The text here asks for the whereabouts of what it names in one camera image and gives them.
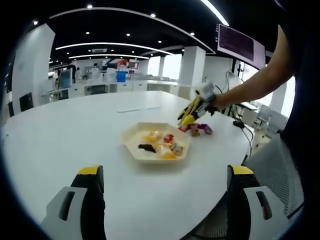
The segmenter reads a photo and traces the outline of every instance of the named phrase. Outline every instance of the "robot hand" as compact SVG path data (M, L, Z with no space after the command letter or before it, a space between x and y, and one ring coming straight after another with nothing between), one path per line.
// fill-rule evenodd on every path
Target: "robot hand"
M216 98L215 87L212 82L205 82L195 89L196 98L180 113L178 126L187 126L193 124L201 118L206 112L211 116L218 109L212 106L212 102Z

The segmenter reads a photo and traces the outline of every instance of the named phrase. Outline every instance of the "snack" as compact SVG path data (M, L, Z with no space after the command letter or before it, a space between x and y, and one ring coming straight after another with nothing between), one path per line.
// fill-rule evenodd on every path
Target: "snack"
M144 139L147 143L156 143L159 141L163 136L163 133L160 131L151 131L149 135L143 136L142 139Z
M174 136L172 134L167 134L164 136L163 141L168 144L172 144L174 142Z
M156 153L155 148L151 144L139 144L139 149L144 149L148 152Z
M177 156L173 154L170 149L170 146L166 143L157 143L154 145L156 152L161 156L163 159L175 159Z
M176 142L171 146L171 151L173 152L173 154L177 155L177 156L181 156L182 151L184 150L183 146L179 146Z

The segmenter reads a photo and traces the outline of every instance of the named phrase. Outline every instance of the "white pillar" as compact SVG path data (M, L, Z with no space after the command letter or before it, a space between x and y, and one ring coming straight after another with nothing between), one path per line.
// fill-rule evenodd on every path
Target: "white pillar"
M164 73L164 65L165 65L165 57L162 56L160 58L160 65L159 65L159 74L158 76L162 78L163 73Z
M198 46L184 48L182 56L179 83L196 86L202 82L206 51Z
M19 99L32 93L33 106L41 105L42 88L48 80L49 58L55 38L47 24L29 32L15 53L12 71L12 105L14 114L21 113Z
M269 107L272 110L280 114L282 111L282 107L284 105L286 91L287 91L287 83L285 82L284 84L282 84L280 87L278 87L276 90L273 91L271 102L269 105Z

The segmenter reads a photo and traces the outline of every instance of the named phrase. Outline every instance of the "monitor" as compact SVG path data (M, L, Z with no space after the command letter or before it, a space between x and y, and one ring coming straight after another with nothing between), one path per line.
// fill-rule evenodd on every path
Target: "monitor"
M134 61L129 61L128 62L128 68L130 68L130 69L137 69L138 66L139 66L138 62L134 62Z
M231 27L219 24L217 50L257 69L266 66L265 46Z
M62 70L60 72L60 88L69 88L72 79L72 69Z

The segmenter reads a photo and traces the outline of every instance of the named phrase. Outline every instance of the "table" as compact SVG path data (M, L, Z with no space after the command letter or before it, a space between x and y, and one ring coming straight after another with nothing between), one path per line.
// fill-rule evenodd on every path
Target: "table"
M249 143L233 119L206 114L213 135L192 138L178 164L141 165L121 143L136 122L177 124L190 101L163 91L71 98L10 118L2 136L12 186L37 224L46 205L77 172L103 165L108 240L178 240L198 225L227 190L227 166L240 165ZM136 109L117 113L118 109Z

